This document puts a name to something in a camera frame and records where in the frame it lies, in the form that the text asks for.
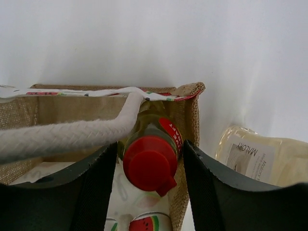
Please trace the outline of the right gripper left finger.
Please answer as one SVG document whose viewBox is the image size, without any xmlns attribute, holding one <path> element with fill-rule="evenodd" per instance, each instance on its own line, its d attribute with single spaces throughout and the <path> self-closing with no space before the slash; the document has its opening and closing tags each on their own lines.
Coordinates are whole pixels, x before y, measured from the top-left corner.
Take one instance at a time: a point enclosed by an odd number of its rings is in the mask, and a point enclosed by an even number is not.
<svg viewBox="0 0 308 231">
<path fill-rule="evenodd" d="M 102 231 L 117 144 L 34 183 L 0 186 L 2 231 Z"/>
</svg>

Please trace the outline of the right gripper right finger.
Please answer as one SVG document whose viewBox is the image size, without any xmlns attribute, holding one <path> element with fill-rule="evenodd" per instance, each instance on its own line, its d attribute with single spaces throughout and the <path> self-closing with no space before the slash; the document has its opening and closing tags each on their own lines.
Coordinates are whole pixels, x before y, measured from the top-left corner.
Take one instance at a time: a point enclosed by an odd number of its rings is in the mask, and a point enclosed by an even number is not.
<svg viewBox="0 0 308 231">
<path fill-rule="evenodd" d="M 278 187 L 248 178 L 191 141 L 183 161 L 197 231 L 306 231 L 308 185 Z"/>
</svg>

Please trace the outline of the white cap amber bottle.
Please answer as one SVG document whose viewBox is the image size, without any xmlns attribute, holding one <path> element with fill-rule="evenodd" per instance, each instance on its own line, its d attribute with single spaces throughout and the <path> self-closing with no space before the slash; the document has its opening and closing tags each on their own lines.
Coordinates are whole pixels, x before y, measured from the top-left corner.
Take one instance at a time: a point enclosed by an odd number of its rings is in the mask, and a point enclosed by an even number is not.
<svg viewBox="0 0 308 231">
<path fill-rule="evenodd" d="M 257 181 L 285 187 L 308 180 L 308 144 L 289 138 L 260 136 L 231 126 L 223 133 L 215 159 Z"/>
</svg>

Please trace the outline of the red cap yellow bottle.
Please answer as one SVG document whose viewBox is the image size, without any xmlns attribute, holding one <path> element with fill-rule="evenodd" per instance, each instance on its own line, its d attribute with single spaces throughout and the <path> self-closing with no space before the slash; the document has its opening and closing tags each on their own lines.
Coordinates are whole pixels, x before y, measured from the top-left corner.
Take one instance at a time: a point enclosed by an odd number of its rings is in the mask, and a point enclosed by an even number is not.
<svg viewBox="0 0 308 231">
<path fill-rule="evenodd" d="M 176 187 L 174 177 L 183 140 L 162 101 L 141 104 L 137 121 L 123 145 L 120 160 L 135 187 L 160 196 Z"/>
</svg>

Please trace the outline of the burlap watermelon canvas bag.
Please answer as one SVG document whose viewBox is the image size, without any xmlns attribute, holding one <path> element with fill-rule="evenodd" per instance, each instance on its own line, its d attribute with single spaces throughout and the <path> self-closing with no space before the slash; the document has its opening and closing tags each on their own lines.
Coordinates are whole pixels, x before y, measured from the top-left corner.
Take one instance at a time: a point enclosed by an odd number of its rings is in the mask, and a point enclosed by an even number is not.
<svg viewBox="0 0 308 231">
<path fill-rule="evenodd" d="M 183 142 L 199 143 L 203 83 L 178 88 L 34 85 L 0 88 L 0 185 L 34 183 L 117 144 L 103 231 L 179 231 L 189 195 L 182 156 L 165 196 L 126 177 L 120 155 L 144 101 L 162 101 Z"/>
</svg>

